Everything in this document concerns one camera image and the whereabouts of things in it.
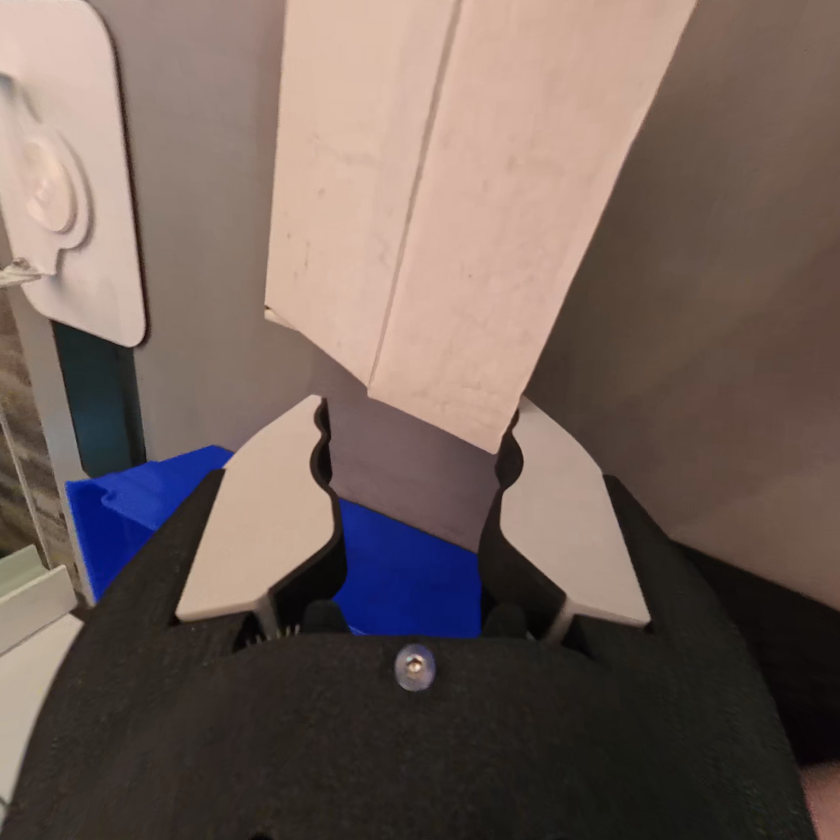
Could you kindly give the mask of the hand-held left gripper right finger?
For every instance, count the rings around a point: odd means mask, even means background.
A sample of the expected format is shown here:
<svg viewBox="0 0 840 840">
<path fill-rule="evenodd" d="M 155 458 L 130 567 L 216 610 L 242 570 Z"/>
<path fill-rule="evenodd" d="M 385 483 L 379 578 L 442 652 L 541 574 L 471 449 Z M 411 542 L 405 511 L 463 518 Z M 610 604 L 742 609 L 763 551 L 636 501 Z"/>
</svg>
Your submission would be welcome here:
<svg viewBox="0 0 840 840">
<path fill-rule="evenodd" d="M 651 615 L 601 468 L 527 397 L 504 433 L 497 490 L 479 538 L 484 629 L 499 608 L 558 643 L 578 617 L 646 628 Z"/>
</svg>

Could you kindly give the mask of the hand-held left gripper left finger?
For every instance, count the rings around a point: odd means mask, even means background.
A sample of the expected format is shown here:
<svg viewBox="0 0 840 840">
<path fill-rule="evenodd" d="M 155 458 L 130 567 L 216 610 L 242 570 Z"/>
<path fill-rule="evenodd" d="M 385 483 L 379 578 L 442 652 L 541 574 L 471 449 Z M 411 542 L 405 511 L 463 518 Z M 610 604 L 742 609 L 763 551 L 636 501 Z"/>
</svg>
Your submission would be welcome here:
<svg viewBox="0 0 840 840">
<path fill-rule="evenodd" d="M 331 487 L 327 400 L 310 395 L 226 463 L 175 617 L 251 614 L 264 637 L 313 630 L 347 576 L 340 502 Z"/>
</svg>

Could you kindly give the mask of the white cardboard mailer box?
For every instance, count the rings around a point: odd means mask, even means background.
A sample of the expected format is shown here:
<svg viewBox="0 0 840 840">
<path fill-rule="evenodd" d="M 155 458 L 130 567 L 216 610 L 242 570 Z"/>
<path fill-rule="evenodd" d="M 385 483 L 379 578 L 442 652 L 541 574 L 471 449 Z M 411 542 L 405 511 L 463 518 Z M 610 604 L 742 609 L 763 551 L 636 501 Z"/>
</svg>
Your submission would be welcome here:
<svg viewBox="0 0 840 840">
<path fill-rule="evenodd" d="M 496 453 L 695 6 L 286 2 L 266 319 Z"/>
</svg>

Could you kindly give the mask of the blue plastic bin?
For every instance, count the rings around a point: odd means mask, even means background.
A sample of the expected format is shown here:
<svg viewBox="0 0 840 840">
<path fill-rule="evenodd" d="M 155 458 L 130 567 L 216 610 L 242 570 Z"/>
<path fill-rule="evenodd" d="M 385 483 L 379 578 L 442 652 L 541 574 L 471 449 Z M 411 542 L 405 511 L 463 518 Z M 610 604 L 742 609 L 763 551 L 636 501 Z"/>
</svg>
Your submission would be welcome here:
<svg viewBox="0 0 840 840">
<path fill-rule="evenodd" d="M 211 445 L 66 483 L 95 601 L 204 477 L 232 456 Z M 336 602 L 354 634 L 479 635 L 475 553 L 358 503 L 339 504 L 348 576 Z"/>
</svg>

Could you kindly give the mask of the person's dark clothing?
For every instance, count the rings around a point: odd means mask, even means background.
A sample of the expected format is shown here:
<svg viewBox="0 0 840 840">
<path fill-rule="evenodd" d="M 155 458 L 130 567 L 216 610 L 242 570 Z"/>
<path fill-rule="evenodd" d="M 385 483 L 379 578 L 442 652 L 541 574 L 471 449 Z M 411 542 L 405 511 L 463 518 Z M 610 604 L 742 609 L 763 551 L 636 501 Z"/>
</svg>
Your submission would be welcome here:
<svg viewBox="0 0 840 840">
<path fill-rule="evenodd" d="M 673 542 L 743 636 L 802 767 L 839 761 L 839 612 Z"/>
</svg>

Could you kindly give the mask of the document stand with white base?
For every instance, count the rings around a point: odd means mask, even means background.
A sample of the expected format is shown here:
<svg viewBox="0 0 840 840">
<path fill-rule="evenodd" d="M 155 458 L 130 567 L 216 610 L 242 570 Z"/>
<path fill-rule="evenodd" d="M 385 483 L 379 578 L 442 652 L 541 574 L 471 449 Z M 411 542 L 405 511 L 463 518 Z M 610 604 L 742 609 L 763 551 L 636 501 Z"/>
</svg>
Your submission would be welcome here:
<svg viewBox="0 0 840 840">
<path fill-rule="evenodd" d="M 48 319 L 125 348 L 146 317 L 116 53 L 93 7 L 1 2 L 1 200 L 22 288 Z"/>
</svg>

